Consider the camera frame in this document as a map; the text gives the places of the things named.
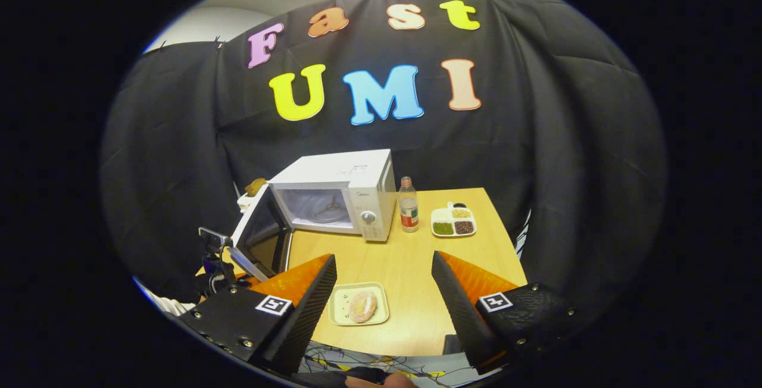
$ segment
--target hand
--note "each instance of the hand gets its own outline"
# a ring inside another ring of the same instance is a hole
[[[410,380],[409,377],[402,373],[391,374],[383,381],[383,385],[377,383],[368,382],[360,378],[347,376],[346,388],[378,388],[379,386],[386,386],[387,388],[416,388],[416,385]]]

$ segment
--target wooden table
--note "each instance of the wooden table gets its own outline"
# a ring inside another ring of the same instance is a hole
[[[375,326],[336,326],[329,307],[320,317],[313,341],[376,355],[441,355],[444,336],[455,334],[439,289],[431,277],[435,250],[454,255],[515,283],[526,285],[514,245],[483,188],[423,190],[419,197],[419,230],[402,231],[399,209],[386,243],[365,242],[351,234],[294,231],[289,268],[326,253],[336,256],[342,283],[375,281],[383,285],[389,319]],[[431,233],[430,215],[447,202],[464,203],[476,219],[476,233],[439,238]],[[229,256],[223,260],[230,261]],[[236,266],[236,273],[242,272]]]

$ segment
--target plastic bottle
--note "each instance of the plastic bottle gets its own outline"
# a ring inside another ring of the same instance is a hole
[[[419,229],[419,199],[410,177],[402,177],[399,188],[399,214],[402,217],[402,230],[411,233]]]

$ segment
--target white microwave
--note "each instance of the white microwave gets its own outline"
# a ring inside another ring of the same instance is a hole
[[[231,237],[232,257],[252,275],[259,275],[250,270],[250,262],[256,262],[270,277],[288,269],[296,229],[362,234],[366,241],[384,242],[396,200],[389,149],[301,157],[255,196],[239,198],[244,215]]]

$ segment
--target white divided plate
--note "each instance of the white divided plate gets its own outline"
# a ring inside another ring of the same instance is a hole
[[[452,216],[452,210],[454,209],[462,209],[465,212],[468,212],[469,217],[467,218],[454,218]],[[474,230],[471,233],[455,233],[455,222],[457,221],[469,221],[474,226]],[[452,234],[439,234],[433,231],[433,223],[450,223],[452,225]],[[471,212],[468,208],[455,208],[452,206],[452,202],[447,202],[447,208],[438,208],[433,211],[431,211],[431,233],[435,234],[435,236],[439,236],[441,238],[454,238],[457,236],[471,236],[471,234],[476,233],[476,219],[474,219],[474,214]]]
[[[349,318],[349,301],[360,291],[370,291],[376,295],[376,312],[365,323],[355,323]],[[383,286],[378,282],[334,285],[329,300],[329,318],[337,326],[372,326],[383,323],[389,318],[389,304]]]

